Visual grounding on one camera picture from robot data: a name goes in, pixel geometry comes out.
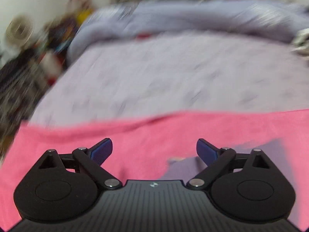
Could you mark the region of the colourful toy box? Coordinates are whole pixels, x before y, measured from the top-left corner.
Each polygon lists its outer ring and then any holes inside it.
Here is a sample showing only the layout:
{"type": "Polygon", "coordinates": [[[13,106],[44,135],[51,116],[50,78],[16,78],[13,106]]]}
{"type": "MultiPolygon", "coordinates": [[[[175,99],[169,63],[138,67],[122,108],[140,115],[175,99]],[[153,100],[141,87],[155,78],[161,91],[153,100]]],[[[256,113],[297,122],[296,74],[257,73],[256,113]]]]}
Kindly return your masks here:
{"type": "Polygon", "coordinates": [[[79,29],[79,25],[72,17],[65,18],[48,30],[48,48],[54,52],[61,52],[68,48],[79,29]]]}

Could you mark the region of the black and beige jacket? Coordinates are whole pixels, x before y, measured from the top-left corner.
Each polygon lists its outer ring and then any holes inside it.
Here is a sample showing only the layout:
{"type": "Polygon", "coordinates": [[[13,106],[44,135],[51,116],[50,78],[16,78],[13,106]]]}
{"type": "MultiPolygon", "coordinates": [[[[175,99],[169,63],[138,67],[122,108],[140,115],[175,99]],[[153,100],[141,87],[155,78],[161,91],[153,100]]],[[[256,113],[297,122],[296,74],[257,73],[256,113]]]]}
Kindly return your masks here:
{"type": "Polygon", "coordinates": [[[308,57],[308,37],[308,28],[297,32],[291,43],[292,51],[308,57]]]}

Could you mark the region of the blue-grey floral duvet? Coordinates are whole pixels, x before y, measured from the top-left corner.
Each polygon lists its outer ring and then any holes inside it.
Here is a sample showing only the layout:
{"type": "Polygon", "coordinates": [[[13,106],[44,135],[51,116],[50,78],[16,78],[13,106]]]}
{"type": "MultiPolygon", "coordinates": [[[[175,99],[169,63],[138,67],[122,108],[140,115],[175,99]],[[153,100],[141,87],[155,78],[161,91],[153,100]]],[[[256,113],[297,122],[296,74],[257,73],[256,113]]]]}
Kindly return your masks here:
{"type": "Polygon", "coordinates": [[[214,30],[289,43],[308,28],[308,10],[275,0],[148,0],[113,4],[90,15],[67,52],[74,63],[90,45],[142,34],[214,30]]]}

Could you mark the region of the pink towel blanket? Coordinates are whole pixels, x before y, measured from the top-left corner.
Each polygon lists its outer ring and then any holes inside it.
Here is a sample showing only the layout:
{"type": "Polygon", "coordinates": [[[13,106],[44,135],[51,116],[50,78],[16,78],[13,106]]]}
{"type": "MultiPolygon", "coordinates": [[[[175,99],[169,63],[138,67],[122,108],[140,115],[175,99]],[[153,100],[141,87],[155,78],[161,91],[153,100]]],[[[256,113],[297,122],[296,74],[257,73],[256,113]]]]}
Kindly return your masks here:
{"type": "Polygon", "coordinates": [[[237,152],[262,149],[296,191],[290,220],[308,228],[308,110],[266,114],[177,112],[125,120],[92,122],[71,127],[21,124],[1,166],[1,228],[19,222],[13,193],[28,170],[48,149],[69,154],[104,138],[113,153],[104,169],[119,178],[154,180],[167,171],[171,158],[190,158],[203,138],[237,152]]]}

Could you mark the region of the patterned woven bag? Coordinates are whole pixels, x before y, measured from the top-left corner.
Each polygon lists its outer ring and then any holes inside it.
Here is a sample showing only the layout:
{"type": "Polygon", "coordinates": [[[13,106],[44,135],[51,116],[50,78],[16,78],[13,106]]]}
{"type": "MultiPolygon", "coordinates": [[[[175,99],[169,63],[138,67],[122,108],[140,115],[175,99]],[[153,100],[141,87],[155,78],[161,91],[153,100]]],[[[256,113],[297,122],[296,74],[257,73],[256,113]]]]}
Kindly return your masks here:
{"type": "Polygon", "coordinates": [[[1,68],[1,157],[48,88],[33,49],[23,51],[1,68]]]}

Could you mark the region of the purple fleece shirt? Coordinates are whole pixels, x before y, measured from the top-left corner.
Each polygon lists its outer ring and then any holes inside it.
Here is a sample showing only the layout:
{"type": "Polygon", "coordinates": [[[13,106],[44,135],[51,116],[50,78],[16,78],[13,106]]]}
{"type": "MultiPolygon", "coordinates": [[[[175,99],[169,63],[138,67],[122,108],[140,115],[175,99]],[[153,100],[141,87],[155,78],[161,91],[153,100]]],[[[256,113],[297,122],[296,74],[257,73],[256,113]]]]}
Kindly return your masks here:
{"type": "Polygon", "coordinates": [[[201,193],[202,200],[210,202],[230,225],[264,229],[281,224],[292,231],[299,212],[294,177],[281,141],[274,139],[251,150],[232,149],[236,157],[229,171],[204,190],[187,188],[188,181],[206,168],[199,156],[174,161],[162,179],[182,180],[186,196],[201,193]]]}

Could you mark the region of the white electric fan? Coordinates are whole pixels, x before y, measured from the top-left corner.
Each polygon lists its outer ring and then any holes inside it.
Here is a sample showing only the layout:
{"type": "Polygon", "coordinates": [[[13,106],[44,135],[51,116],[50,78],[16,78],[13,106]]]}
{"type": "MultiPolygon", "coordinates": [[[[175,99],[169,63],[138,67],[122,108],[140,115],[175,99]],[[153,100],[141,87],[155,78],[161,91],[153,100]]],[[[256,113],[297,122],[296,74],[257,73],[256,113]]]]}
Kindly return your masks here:
{"type": "Polygon", "coordinates": [[[18,15],[12,19],[5,32],[7,44],[15,47],[24,46],[32,33],[34,32],[34,23],[27,15],[18,15]]]}

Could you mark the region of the lavender butterfly bed sheet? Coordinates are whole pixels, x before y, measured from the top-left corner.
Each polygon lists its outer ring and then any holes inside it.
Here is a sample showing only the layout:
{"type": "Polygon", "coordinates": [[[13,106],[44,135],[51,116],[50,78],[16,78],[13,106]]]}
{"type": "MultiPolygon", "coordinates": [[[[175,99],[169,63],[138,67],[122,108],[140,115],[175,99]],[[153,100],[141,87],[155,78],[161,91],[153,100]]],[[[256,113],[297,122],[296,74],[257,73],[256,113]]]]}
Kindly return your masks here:
{"type": "Polygon", "coordinates": [[[222,32],[90,45],[38,104],[44,127],[175,111],[308,108],[308,62],[287,44],[222,32]]]}

